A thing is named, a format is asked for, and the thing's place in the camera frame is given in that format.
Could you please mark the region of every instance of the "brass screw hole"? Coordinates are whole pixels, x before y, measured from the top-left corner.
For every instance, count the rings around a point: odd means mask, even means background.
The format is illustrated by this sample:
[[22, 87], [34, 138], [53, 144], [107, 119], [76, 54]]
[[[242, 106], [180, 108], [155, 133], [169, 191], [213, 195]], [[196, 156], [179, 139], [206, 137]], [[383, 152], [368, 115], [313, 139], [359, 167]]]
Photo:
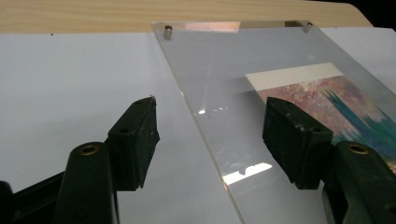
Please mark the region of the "brass screw hole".
[[79, 155], [91, 156], [92, 154], [95, 154], [97, 151], [99, 151], [98, 146], [86, 146], [79, 150]]
[[369, 153], [369, 149], [367, 149], [366, 147], [352, 145], [352, 146], [348, 146], [348, 148], [352, 152], [357, 153], [357, 154], [361, 154], [361, 155], [365, 155], [365, 154]]

